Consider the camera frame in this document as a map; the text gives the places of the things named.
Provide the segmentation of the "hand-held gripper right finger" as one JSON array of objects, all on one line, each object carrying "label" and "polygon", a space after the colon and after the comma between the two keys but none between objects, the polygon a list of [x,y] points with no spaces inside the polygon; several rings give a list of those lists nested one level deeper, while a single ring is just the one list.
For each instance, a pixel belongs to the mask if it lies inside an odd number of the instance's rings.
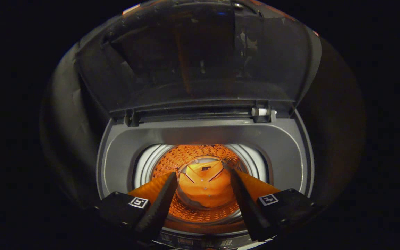
[{"label": "hand-held gripper right finger", "polygon": [[246,229],[253,241],[284,237],[320,213],[318,203],[289,188],[279,190],[242,171],[232,169],[230,182]]}]

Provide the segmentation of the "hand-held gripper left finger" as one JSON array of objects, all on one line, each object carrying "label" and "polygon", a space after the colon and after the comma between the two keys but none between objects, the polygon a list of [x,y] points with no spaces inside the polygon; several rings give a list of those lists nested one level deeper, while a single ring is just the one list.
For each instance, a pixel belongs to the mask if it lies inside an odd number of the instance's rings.
[{"label": "hand-held gripper left finger", "polygon": [[115,191],[94,204],[99,218],[121,236],[148,243],[160,235],[178,187],[176,172],[169,172],[129,191]]}]

